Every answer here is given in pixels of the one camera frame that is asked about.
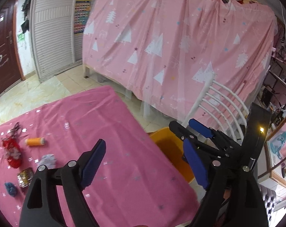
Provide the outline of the orange trash bin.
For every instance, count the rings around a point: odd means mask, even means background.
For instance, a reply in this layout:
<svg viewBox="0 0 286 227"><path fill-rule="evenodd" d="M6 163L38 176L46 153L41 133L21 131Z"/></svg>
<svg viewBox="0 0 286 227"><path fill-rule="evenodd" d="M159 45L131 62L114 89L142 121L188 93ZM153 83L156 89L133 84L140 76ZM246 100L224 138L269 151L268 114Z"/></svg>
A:
<svg viewBox="0 0 286 227"><path fill-rule="evenodd" d="M170 131L169 127L164 127L155 132L149 133L149 137L161 149L163 154L169 159L171 164L183 176L186 182L194 180L194 174L190 166L183 160L183 142Z"/></svg>

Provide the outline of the blue knitted sock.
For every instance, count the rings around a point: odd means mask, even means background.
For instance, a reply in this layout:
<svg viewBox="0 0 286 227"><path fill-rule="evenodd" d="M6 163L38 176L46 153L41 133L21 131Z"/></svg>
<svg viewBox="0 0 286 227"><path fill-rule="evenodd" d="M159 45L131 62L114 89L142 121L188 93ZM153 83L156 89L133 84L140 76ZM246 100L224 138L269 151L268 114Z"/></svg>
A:
<svg viewBox="0 0 286 227"><path fill-rule="evenodd" d="M10 196L12 196L12 197L17 196L18 190L17 190L16 186L13 183L6 182L4 185L5 185L5 188L6 188L8 194Z"/></svg>

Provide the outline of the white metal chair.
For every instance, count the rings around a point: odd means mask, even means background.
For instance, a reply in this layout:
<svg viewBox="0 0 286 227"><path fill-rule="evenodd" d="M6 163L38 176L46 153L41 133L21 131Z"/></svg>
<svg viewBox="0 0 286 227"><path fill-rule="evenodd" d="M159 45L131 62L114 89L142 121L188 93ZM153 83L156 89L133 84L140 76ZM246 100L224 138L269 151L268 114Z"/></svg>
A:
<svg viewBox="0 0 286 227"><path fill-rule="evenodd" d="M250 111L236 93L217 82L215 77L216 74L211 71L181 124L187 127L196 112L203 110L203 114L210 116L223 133L242 143Z"/></svg>

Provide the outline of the shiny gold snack wrapper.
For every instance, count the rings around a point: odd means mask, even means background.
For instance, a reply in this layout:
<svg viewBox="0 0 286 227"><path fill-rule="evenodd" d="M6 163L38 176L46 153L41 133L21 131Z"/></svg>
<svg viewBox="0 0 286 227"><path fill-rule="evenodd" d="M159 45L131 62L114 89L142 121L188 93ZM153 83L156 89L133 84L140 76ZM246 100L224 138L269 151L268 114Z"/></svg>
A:
<svg viewBox="0 0 286 227"><path fill-rule="evenodd" d="M28 187L32 181L34 172L32 168L22 170L17 174L18 186L22 189Z"/></svg>

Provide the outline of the crumpled white paper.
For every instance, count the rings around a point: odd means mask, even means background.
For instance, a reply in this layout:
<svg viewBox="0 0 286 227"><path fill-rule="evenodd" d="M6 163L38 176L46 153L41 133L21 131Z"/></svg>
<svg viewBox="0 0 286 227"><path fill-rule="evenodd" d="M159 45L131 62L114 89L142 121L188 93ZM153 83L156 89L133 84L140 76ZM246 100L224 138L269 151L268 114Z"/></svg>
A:
<svg viewBox="0 0 286 227"><path fill-rule="evenodd" d="M37 167L46 166L48 169L54 169L56 167L56 158L54 154L46 154L41 157L39 160Z"/></svg>

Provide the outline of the orange thread spool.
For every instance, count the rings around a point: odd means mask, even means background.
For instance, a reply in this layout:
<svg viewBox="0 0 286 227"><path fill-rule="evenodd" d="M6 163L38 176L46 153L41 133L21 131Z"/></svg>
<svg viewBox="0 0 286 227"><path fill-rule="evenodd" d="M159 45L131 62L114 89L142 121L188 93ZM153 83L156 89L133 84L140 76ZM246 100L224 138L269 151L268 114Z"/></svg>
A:
<svg viewBox="0 0 286 227"><path fill-rule="evenodd" d="M28 138L25 140L25 144L29 147L35 147L35 146L42 146L46 144L44 137L39 138Z"/></svg>

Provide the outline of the pink star tablecloth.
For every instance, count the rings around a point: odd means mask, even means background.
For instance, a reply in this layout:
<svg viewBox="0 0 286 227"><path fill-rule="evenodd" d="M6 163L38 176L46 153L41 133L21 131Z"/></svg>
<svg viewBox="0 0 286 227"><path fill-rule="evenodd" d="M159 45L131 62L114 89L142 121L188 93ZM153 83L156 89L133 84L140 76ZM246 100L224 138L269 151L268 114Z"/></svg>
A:
<svg viewBox="0 0 286 227"><path fill-rule="evenodd" d="M198 208L111 87L0 125L0 212L11 226L178 226Z"/></svg>

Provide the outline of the pink tree pattern curtain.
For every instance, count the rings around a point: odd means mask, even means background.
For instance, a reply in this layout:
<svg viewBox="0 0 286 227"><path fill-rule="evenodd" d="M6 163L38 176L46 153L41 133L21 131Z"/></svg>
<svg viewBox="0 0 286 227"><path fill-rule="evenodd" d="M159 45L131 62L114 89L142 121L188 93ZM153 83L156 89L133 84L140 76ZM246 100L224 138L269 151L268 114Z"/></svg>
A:
<svg viewBox="0 0 286 227"><path fill-rule="evenodd" d="M212 76L252 102L276 31L270 7L222 0L96 0L82 61L152 108L184 120Z"/></svg>

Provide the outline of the dark red door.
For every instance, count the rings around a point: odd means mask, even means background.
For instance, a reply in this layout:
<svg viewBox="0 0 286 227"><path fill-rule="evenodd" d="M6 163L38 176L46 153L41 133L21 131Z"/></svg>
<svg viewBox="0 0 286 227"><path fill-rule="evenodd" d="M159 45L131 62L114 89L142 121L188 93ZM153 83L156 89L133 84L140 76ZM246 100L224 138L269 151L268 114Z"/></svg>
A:
<svg viewBox="0 0 286 227"><path fill-rule="evenodd" d="M0 10L0 96L25 80L17 49L17 1L8 0Z"/></svg>

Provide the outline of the white louvered wardrobe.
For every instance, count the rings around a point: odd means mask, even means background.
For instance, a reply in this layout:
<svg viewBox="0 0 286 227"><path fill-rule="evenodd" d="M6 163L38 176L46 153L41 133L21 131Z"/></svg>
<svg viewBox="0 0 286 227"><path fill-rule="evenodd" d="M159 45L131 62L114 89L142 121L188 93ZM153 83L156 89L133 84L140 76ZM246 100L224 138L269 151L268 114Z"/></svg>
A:
<svg viewBox="0 0 286 227"><path fill-rule="evenodd" d="M40 82L80 64L76 48L82 36L74 34L76 1L31 1L30 39Z"/></svg>

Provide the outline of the hanging black bag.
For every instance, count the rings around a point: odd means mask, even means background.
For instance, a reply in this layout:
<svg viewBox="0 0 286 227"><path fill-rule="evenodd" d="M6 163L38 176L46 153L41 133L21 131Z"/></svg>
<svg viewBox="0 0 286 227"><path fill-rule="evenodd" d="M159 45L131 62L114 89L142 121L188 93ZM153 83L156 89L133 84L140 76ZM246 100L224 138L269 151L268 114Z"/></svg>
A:
<svg viewBox="0 0 286 227"><path fill-rule="evenodd" d="M22 5L22 12L24 13L24 22L21 25L22 33L25 34L26 31L30 29L29 13L30 13L30 3L31 0L25 0Z"/></svg>

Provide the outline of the colourful wall chart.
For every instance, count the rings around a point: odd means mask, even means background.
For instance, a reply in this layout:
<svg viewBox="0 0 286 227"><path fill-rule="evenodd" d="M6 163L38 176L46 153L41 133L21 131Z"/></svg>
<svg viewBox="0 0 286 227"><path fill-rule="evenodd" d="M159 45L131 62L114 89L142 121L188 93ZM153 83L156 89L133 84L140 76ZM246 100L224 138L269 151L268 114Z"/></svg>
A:
<svg viewBox="0 0 286 227"><path fill-rule="evenodd" d="M74 34L84 32L90 15L92 0L76 0L74 13Z"/></svg>

